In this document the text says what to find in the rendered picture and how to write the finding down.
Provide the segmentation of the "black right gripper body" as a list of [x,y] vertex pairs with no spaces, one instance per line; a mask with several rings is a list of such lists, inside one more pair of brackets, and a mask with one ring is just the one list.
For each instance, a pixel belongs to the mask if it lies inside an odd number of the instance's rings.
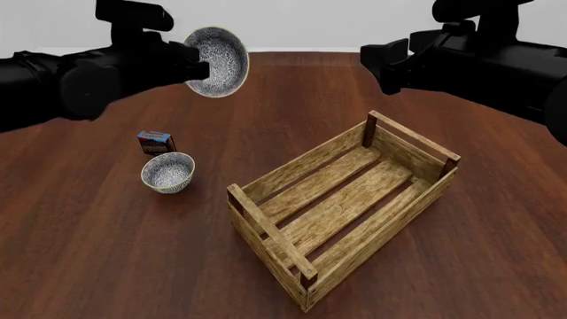
[[450,36],[442,29],[417,31],[410,34],[409,50],[413,55],[403,60],[397,90],[447,90],[441,79],[443,68],[439,67],[439,47]]

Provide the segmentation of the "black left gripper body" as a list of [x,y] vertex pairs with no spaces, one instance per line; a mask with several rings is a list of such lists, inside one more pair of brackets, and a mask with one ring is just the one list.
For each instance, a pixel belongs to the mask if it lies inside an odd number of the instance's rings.
[[178,42],[164,42],[158,32],[141,28],[113,28],[111,42],[121,94],[180,82]]

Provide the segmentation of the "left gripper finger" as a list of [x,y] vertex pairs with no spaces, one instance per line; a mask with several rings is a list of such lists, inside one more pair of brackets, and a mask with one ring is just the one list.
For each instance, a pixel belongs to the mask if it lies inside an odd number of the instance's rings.
[[182,82],[203,81],[209,78],[208,62],[188,62],[176,67],[178,79]]
[[183,43],[169,42],[169,60],[172,64],[198,63],[199,50]]

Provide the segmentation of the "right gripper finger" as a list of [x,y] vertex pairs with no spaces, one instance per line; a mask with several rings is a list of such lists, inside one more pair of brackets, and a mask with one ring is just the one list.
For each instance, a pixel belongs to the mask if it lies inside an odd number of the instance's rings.
[[360,62],[367,68],[380,68],[408,57],[408,39],[388,44],[367,44],[360,47]]
[[396,66],[372,68],[371,73],[377,79],[380,89],[385,95],[395,95],[404,86],[404,71]]

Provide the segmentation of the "patterned grey bowl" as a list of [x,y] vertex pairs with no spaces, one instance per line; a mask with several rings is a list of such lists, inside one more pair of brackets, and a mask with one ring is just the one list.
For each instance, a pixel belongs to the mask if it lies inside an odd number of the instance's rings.
[[163,153],[148,161],[142,171],[142,182],[157,193],[173,194],[182,191],[195,172],[194,159],[185,153]]
[[241,40],[226,28],[199,28],[186,37],[186,47],[199,50],[199,61],[209,64],[209,76],[186,84],[203,97],[227,97],[237,92],[249,74],[250,58]]

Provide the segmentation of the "wooden slat tray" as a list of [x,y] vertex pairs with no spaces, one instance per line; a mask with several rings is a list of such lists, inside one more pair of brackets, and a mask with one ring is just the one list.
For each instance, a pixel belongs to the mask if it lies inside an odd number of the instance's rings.
[[308,311],[436,201],[460,159],[373,111],[257,180],[230,185],[232,225]]

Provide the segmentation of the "left gripper's plate on stalk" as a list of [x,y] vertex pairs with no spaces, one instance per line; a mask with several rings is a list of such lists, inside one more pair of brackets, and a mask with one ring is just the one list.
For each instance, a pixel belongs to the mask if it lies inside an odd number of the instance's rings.
[[132,0],[96,0],[95,17],[111,24],[113,44],[134,42],[150,34],[171,31],[174,19],[158,4]]

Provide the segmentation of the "gripper's plate on stalk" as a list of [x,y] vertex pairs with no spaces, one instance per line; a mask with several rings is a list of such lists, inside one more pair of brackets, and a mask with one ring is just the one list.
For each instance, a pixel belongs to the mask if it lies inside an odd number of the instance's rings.
[[534,0],[435,0],[432,16],[439,23],[479,17],[481,34],[515,37],[521,4]]
[[150,34],[171,31],[174,19],[158,4],[132,0],[96,0],[95,17],[111,24],[113,44],[134,42]]

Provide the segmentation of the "right gripper's plate on stalk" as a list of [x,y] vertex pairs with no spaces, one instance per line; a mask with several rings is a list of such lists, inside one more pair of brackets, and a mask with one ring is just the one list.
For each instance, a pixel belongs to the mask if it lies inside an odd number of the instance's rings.
[[515,37],[521,4],[534,0],[435,0],[432,16],[439,23],[479,17],[481,34]]

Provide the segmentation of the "small printed food box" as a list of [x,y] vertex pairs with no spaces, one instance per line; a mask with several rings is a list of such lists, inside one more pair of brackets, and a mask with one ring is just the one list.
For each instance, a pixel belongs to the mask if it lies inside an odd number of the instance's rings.
[[174,140],[170,134],[143,130],[137,136],[143,153],[159,156],[163,153],[176,152]]

